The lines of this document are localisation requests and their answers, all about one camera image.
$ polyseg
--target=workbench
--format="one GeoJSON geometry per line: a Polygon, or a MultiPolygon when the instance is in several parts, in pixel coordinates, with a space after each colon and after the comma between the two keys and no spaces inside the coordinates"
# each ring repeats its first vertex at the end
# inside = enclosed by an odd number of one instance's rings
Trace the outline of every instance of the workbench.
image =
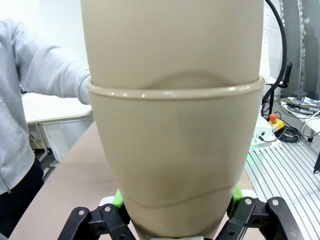
{"type": "Polygon", "coordinates": [[[282,197],[304,240],[320,239],[320,175],[316,154],[304,141],[249,150],[244,169],[258,198],[282,197]]]}
{"type": "MultiPolygon", "coordinates": [[[[304,98],[304,101],[306,103],[310,103],[310,104],[313,104],[314,103],[314,100],[308,98],[308,97],[305,97],[304,98]]],[[[310,136],[307,138],[307,141],[308,141],[308,144],[311,145],[313,143],[313,140],[314,140],[314,137],[317,136],[317,135],[320,135],[319,132],[320,132],[320,118],[319,117],[310,117],[310,116],[307,116],[307,115],[303,115],[303,114],[299,114],[299,113],[296,113],[294,111],[291,111],[290,109],[288,109],[286,103],[284,101],[281,101],[281,107],[287,111],[289,114],[292,114],[292,117],[296,117],[297,119],[299,119],[302,123],[305,124],[305,128],[302,128],[302,129],[299,129],[301,131],[301,133],[304,135],[304,136],[310,136]]],[[[315,172],[319,172],[320,170],[320,152],[317,153],[318,156],[317,156],[317,160],[315,162],[315,165],[314,165],[314,171],[315,172]]]]}
{"type": "MultiPolygon", "coordinates": [[[[241,189],[253,190],[245,171],[238,184],[241,189]]],[[[94,210],[102,198],[113,196],[117,189],[93,123],[45,182],[10,240],[57,240],[73,208],[94,210]]],[[[225,216],[220,229],[226,220],[225,216]]],[[[131,224],[130,228],[137,237],[131,224]]],[[[103,235],[100,239],[109,240],[110,237],[103,235]]],[[[258,229],[250,228],[244,239],[264,238],[258,229]]]]}

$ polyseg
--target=black cable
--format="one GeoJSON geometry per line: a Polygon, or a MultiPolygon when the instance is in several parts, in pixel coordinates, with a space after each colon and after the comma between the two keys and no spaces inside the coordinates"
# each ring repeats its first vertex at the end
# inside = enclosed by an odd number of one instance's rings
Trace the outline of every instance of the black cable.
{"type": "Polygon", "coordinates": [[[288,113],[286,113],[282,108],[283,108],[283,106],[284,106],[285,104],[281,104],[281,111],[285,114],[285,115],[287,115],[287,116],[289,116],[289,117],[291,117],[291,118],[296,118],[296,119],[310,119],[311,117],[312,117],[312,115],[314,114],[314,113],[307,113],[307,112],[304,112],[304,114],[303,115],[306,115],[306,116],[309,116],[309,117],[298,117],[298,116],[296,116],[296,115],[293,115],[292,113],[291,114],[288,114],[288,113]]]}
{"type": "Polygon", "coordinates": [[[270,116],[270,114],[272,114],[272,109],[274,107],[274,101],[275,101],[275,91],[271,92],[271,95],[270,95],[269,116],[270,116]]]}
{"type": "Polygon", "coordinates": [[[269,107],[263,113],[267,112],[270,109],[270,102],[267,101],[267,103],[269,104],[269,107]]]}
{"type": "MultiPolygon", "coordinates": [[[[283,25],[282,20],[277,12],[277,9],[272,4],[272,2],[270,0],[265,0],[265,2],[271,8],[271,10],[276,18],[276,21],[279,25],[279,28],[280,28],[280,33],[281,33],[281,38],[282,38],[282,62],[281,62],[281,69],[280,69],[280,73],[279,73],[278,78],[276,79],[275,83],[270,87],[270,89],[266,92],[266,94],[264,95],[264,97],[262,99],[262,108],[261,108],[261,115],[262,116],[264,113],[265,104],[267,102],[267,99],[269,98],[269,96],[271,96],[272,93],[275,92],[276,88],[279,86],[280,82],[283,80],[283,77],[284,77],[284,74],[286,71],[286,67],[287,67],[287,37],[286,37],[284,25],[283,25]]],[[[273,107],[272,105],[270,105],[270,109],[269,109],[270,112],[272,112],[272,107],[273,107]]]]}
{"type": "Polygon", "coordinates": [[[279,111],[275,111],[274,114],[279,114],[279,115],[280,115],[280,118],[279,118],[279,119],[280,119],[281,121],[283,121],[283,120],[282,120],[281,113],[280,113],[279,111]]]}
{"type": "Polygon", "coordinates": [[[275,136],[280,140],[285,143],[296,143],[299,142],[302,135],[300,131],[291,126],[284,126],[284,131],[281,133],[275,134],[275,136]]]}
{"type": "Polygon", "coordinates": [[[301,128],[303,127],[305,125],[305,121],[303,121],[303,124],[300,126],[300,133],[301,133],[301,128]]]}
{"type": "MultiPolygon", "coordinates": [[[[270,106],[263,113],[267,112],[269,109],[270,109],[270,106]]],[[[269,116],[268,114],[264,114],[264,115],[269,116]]]]}
{"type": "Polygon", "coordinates": [[[306,112],[306,111],[301,111],[296,107],[293,106],[287,106],[288,110],[296,113],[296,114],[301,114],[301,115],[305,115],[305,116],[312,116],[313,114],[315,114],[314,112],[306,112]]]}
{"type": "Polygon", "coordinates": [[[305,140],[306,142],[308,142],[308,141],[304,138],[304,135],[301,134],[301,128],[302,128],[302,126],[300,127],[300,130],[298,130],[297,128],[295,128],[294,126],[290,125],[290,124],[287,123],[285,120],[283,120],[282,117],[281,117],[281,113],[280,113],[280,112],[276,111],[275,113],[279,113],[280,118],[278,117],[278,119],[280,119],[282,122],[284,122],[285,124],[287,124],[290,128],[292,128],[293,130],[295,130],[296,134],[297,134],[298,136],[300,136],[300,139],[303,139],[303,140],[305,140]]]}

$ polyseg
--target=wall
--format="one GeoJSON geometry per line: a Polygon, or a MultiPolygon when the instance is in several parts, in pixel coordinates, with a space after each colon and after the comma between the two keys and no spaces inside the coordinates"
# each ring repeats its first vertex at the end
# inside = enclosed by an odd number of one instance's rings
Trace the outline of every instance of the wall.
{"type": "Polygon", "coordinates": [[[0,0],[0,20],[24,24],[36,35],[87,61],[81,0],[0,0]]]}
{"type": "Polygon", "coordinates": [[[283,1],[284,30],[287,41],[287,61],[292,63],[288,88],[283,90],[285,97],[292,96],[292,92],[299,89],[301,73],[301,31],[297,0],[283,1]]]}
{"type": "Polygon", "coordinates": [[[303,0],[305,67],[302,89],[311,99],[320,99],[320,3],[319,0],[303,0]]]}
{"type": "MultiPolygon", "coordinates": [[[[281,16],[280,11],[280,1],[271,0],[275,6],[278,14],[281,16]]],[[[276,20],[275,15],[271,11],[271,8],[268,6],[270,11],[270,42],[269,42],[269,62],[270,62],[270,76],[277,78],[280,72],[281,60],[282,60],[282,38],[280,33],[280,28],[276,20]]]]}
{"type": "Polygon", "coordinates": [[[38,11],[39,35],[68,48],[88,63],[81,0],[38,0],[38,11]]]}

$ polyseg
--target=cable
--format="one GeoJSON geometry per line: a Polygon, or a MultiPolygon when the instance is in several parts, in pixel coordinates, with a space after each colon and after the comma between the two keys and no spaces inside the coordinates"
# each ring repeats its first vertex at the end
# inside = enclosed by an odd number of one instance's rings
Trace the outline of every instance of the cable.
{"type": "Polygon", "coordinates": [[[313,112],[307,112],[307,111],[301,111],[296,107],[293,106],[286,106],[288,110],[290,110],[291,112],[294,112],[296,114],[301,114],[301,115],[305,115],[305,116],[311,116],[313,115],[313,112]]]}
{"type": "MultiPolygon", "coordinates": [[[[284,77],[284,74],[286,71],[286,67],[287,67],[287,37],[286,37],[284,25],[283,25],[282,20],[277,12],[277,9],[272,4],[272,2],[270,0],[265,0],[265,2],[271,8],[271,10],[276,18],[276,21],[279,25],[279,28],[280,28],[280,33],[281,33],[281,38],[282,38],[282,62],[281,62],[281,69],[280,69],[279,76],[277,77],[275,83],[270,87],[270,89],[266,92],[266,94],[264,95],[264,97],[262,99],[261,115],[264,114],[265,104],[267,102],[268,97],[271,96],[272,93],[274,94],[276,88],[279,86],[280,82],[283,80],[283,77],[284,77]]],[[[271,111],[272,111],[272,107],[273,107],[273,104],[271,104],[272,102],[273,101],[270,100],[270,109],[269,110],[271,110],[271,111]]]]}
{"type": "Polygon", "coordinates": [[[283,119],[281,118],[281,113],[280,113],[280,112],[276,111],[275,113],[279,113],[280,117],[278,117],[278,119],[281,120],[282,122],[284,122],[285,124],[287,124],[291,129],[295,130],[295,133],[300,137],[300,139],[302,138],[303,140],[305,140],[306,142],[308,142],[308,141],[304,138],[304,135],[301,134],[301,127],[300,127],[300,130],[298,130],[297,128],[295,128],[294,126],[290,125],[290,124],[287,123],[285,120],[283,120],[283,119]]]}
{"type": "Polygon", "coordinates": [[[263,113],[266,113],[270,109],[270,102],[267,101],[267,103],[269,104],[269,107],[263,113]]]}
{"type": "Polygon", "coordinates": [[[317,111],[315,114],[313,114],[311,117],[309,117],[308,118],[308,120],[307,121],[304,121],[304,123],[303,123],[303,134],[305,133],[305,127],[306,127],[306,125],[308,124],[308,122],[309,121],[311,121],[311,120],[313,120],[313,119],[311,119],[311,118],[313,118],[313,117],[315,117],[317,114],[319,114],[320,113],[320,110],[319,111],[317,111]]]}
{"type": "Polygon", "coordinates": [[[260,139],[261,141],[264,141],[264,142],[266,142],[266,143],[272,143],[272,142],[275,142],[275,141],[277,141],[278,139],[280,139],[280,138],[283,136],[283,134],[285,134],[285,132],[286,132],[288,129],[289,129],[289,127],[286,128],[286,129],[280,134],[280,136],[277,137],[275,140],[266,141],[266,140],[264,140],[264,138],[263,138],[262,136],[258,136],[258,139],[260,139]]]}
{"type": "MultiPolygon", "coordinates": [[[[312,121],[312,120],[319,120],[320,118],[313,118],[313,119],[310,119],[310,121],[312,121]]],[[[300,127],[300,133],[301,133],[301,128],[304,126],[304,124],[305,124],[305,122],[301,125],[301,127],[300,127]]],[[[313,137],[315,137],[317,134],[319,134],[319,132],[318,133],[316,133],[315,135],[313,135],[313,136],[306,136],[305,135],[305,128],[303,128],[303,132],[302,132],[302,136],[304,136],[304,137],[307,137],[307,138],[313,138],[313,137]]]]}
{"type": "Polygon", "coordinates": [[[299,142],[302,135],[299,132],[299,130],[295,127],[290,127],[290,126],[284,126],[283,133],[282,135],[280,133],[275,134],[275,136],[280,140],[285,143],[296,143],[299,142]]]}
{"type": "Polygon", "coordinates": [[[279,111],[275,111],[274,114],[276,114],[276,113],[278,113],[278,114],[280,115],[280,118],[279,118],[279,119],[282,120],[281,113],[280,113],[279,111]]]}
{"type": "Polygon", "coordinates": [[[294,111],[293,110],[293,112],[295,112],[295,113],[297,113],[297,114],[302,114],[302,115],[306,115],[306,116],[309,116],[309,117],[298,117],[298,116],[295,116],[295,115],[293,115],[292,113],[291,113],[291,115],[290,114],[288,114],[288,113],[286,113],[284,110],[283,110],[283,108],[284,108],[284,105],[286,105],[286,104],[281,104],[281,111],[285,114],[285,115],[287,115],[287,116],[289,116],[289,117],[291,117],[291,118],[296,118],[296,119],[310,119],[311,117],[312,117],[312,115],[313,115],[313,113],[308,113],[308,112],[304,112],[304,113],[300,113],[300,112],[296,112],[296,111],[294,111]]]}

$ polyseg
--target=person's arm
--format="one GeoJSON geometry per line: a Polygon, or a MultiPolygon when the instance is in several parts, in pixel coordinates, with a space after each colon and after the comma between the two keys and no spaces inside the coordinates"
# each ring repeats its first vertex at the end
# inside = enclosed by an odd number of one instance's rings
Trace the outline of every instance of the person's arm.
{"type": "Polygon", "coordinates": [[[89,68],[68,50],[34,36],[23,23],[12,24],[12,47],[25,90],[89,104],[89,68]]]}

